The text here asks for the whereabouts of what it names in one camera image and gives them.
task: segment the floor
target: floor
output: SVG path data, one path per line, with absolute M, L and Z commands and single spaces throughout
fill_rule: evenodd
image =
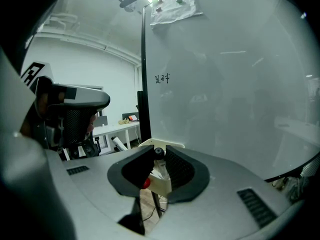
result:
M 163 209 L 167 209 L 167 199 L 159 196 L 159 201 L 160 201 L 160 207 Z M 157 211 L 154 210 L 155 203 L 152 199 L 151 191 L 149 189 L 140 190 L 140 204 L 141 204 L 142 220 L 145 220 L 148 218 L 143 222 L 145 234 L 148 235 L 159 221 Z

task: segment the white desk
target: white desk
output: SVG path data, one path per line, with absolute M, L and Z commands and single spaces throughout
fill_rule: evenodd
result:
M 131 146 L 130 146 L 130 139 L 129 139 L 128 130 L 131 128 L 139 127 L 139 126 L 140 126 L 139 122 L 132 122 L 132 123 L 127 123 L 127 124 L 108 124 L 105 126 L 95 127 L 92 132 L 92 135 L 93 135 L 93 138 L 107 135 L 108 139 L 109 139 L 110 134 L 115 134 L 115 133 L 118 133 L 121 131 L 125 131 L 126 145 L 127 145 L 128 150 L 130 150 Z
M 277 116 L 274 126 L 320 147 L 320 128 L 318 125 Z

